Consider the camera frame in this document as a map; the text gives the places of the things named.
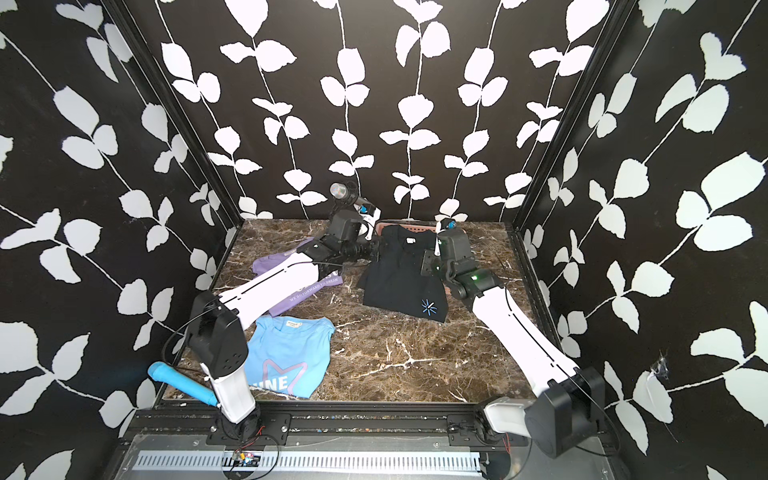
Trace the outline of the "black t-shirt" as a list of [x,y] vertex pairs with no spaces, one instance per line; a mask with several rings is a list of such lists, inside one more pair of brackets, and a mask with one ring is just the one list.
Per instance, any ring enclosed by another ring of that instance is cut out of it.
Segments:
[[363,304],[443,323],[448,313],[445,288],[438,278],[421,274],[424,253],[433,251],[435,242],[432,231],[385,226],[379,256],[357,284],[364,291]]

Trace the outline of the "light blue t-shirt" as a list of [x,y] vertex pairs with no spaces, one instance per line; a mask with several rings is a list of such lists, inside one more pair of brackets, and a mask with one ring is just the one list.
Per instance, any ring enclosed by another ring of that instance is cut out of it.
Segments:
[[258,318],[248,341],[245,363],[248,384],[292,397],[310,398],[330,364],[334,332],[335,327],[327,318]]

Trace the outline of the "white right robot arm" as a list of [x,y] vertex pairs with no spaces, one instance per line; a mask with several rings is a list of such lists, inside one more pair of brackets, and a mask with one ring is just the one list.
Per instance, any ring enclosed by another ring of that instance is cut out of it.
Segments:
[[603,377],[593,368],[580,368],[550,342],[500,278],[479,266],[467,234],[454,222],[425,252],[422,273],[439,278],[494,333],[536,395],[527,406],[501,399],[487,403],[482,416],[492,432],[528,437],[551,458],[598,433],[605,418]]

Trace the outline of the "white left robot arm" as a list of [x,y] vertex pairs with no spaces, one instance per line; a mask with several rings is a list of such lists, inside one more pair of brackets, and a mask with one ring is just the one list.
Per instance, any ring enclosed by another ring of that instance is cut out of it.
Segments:
[[343,264],[370,259],[379,217],[373,207],[343,208],[333,214],[325,233],[299,246],[266,273],[221,294],[206,291],[195,298],[187,345],[213,387],[213,404],[227,420],[239,424],[256,408],[246,380],[245,331],[272,307]]

